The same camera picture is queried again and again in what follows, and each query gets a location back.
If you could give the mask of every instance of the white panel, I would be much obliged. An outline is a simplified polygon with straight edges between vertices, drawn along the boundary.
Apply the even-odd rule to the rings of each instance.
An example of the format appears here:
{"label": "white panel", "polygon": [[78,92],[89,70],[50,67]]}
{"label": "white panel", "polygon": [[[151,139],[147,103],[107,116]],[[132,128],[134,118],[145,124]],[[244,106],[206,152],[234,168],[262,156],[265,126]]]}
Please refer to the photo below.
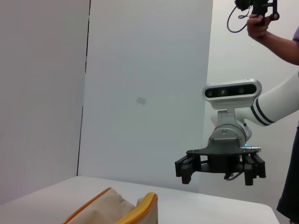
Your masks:
{"label": "white panel", "polygon": [[211,14],[210,0],[92,2],[80,175],[198,191],[174,162],[201,147]]}
{"label": "white panel", "polygon": [[88,8],[1,1],[0,203],[76,175]]}
{"label": "white panel", "polygon": [[[269,31],[292,39],[299,25],[299,2],[280,0],[278,4],[281,18],[271,23]],[[292,76],[298,67],[284,62],[252,40],[246,29],[239,34],[228,32],[226,21],[234,6],[233,0],[214,0],[207,82],[256,78],[262,83],[265,93]],[[240,14],[244,12],[238,11],[233,15],[231,29],[238,30],[246,23],[246,19],[237,18]],[[214,128],[210,121],[213,112],[210,104],[206,103],[205,144]],[[223,180],[223,174],[201,174],[199,192],[269,205],[282,224],[288,223],[276,207],[284,188],[298,120],[299,112],[269,127],[247,123],[253,133],[249,145],[262,147],[260,156],[266,162],[266,179],[257,178],[254,186],[245,186],[244,175],[227,182]]]}

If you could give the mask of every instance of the cable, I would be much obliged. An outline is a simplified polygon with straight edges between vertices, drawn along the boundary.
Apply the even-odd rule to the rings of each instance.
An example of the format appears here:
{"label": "cable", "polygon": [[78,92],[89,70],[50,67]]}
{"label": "cable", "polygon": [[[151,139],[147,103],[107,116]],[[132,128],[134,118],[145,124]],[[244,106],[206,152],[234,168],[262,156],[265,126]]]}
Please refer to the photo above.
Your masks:
{"label": "cable", "polygon": [[226,181],[233,181],[233,180],[236,179],[238,176],[240,176],[242,173],[243,173],[243,172],[240,172],[240,173],[238,173],[236,176],[234,176],[234,177],[232,177],[232,178],[225,178],[225,177],[224,177],[224,180],[226,180]]}
{"label": "cable", "polygon": [[[233,9],[233,11],[230,13],[230,15],[229,15],[229,17],[228,17],[228,22],[227,22],[227,28],[228,28],[229,32],[234,33],[234,34],[241,32],[241,31],[244,30],[245,27],[247,26],[247,24],[245,24],[245,26],[244,26],[242,29],[238,30],[238,31],[232,31],[232,30],[229,28],[229,20],[230,20],[230,17],[232,16],[232,14],[234,13],[234,11],[235,11],[236,8],[237,8],[237,6],[236,6],[236,7]],[[250,12],[250,9],[251,9],[251,6],[248,8],[248,12],[247,12],[246,15],[239,15],[238,18],[239,18],[239,19],[244,19],[244,18],[248,17],[249,12]]]}

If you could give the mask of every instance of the camera lens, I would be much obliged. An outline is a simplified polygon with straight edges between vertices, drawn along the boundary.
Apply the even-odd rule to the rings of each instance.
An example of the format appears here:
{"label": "camera lens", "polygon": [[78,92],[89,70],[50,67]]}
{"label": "camera lens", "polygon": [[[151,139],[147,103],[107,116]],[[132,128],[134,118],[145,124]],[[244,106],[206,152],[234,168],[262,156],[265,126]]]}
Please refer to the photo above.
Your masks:
{"label": "camera lens", "polygon": [[209,98],[212,97],[212,96],[213,96],[212,91],[208,91],[208,92],[206,93],[206,96],[209,97]]}
{"label": "camera lens", "polygon": [[243,94],[244,92],[245,92],[244,88],[241,87],[241,88],[239,89],[239,93],[240,93],[240,94]]}
{"label": "camera lens", "polygon": [[228,95],[228,91],[227,90],[220,90],[219,91],[219,96],[220,97],[225,97],[225,96],[227,96]]}

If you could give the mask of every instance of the person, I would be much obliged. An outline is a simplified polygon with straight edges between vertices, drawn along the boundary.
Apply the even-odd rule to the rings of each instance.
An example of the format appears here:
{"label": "person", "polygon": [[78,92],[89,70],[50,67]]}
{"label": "person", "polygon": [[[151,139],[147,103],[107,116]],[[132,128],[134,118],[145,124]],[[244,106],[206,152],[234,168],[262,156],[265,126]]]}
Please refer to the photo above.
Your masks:
{"label": "person", "polygon": [[[286,62],[299,65],[299,27],[293,39],[287,40],[267,30],[271,23],[269,16],[265,18],[265,26],[257,26],[262,19],[262,16],[256,17],[254,14],[249,17],[247,21],[248,35]],[[299,125],[297,126],[284,191],[279,200],[277,210],[288,217],[291,223],[299,224]]]}

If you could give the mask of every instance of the beige fabric bag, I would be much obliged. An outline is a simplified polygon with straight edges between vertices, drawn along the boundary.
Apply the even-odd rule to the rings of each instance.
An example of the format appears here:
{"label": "beige fabric bag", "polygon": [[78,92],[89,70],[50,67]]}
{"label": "beige fabric bag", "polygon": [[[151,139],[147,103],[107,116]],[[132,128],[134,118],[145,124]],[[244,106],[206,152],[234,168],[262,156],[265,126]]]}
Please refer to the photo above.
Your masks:
{"label": "beige fabric bag", "polygon": [[157,224],[158,203],[155,193],[148,193],[133,206],[115,190],[107,188],[87,202],[63,224]]}

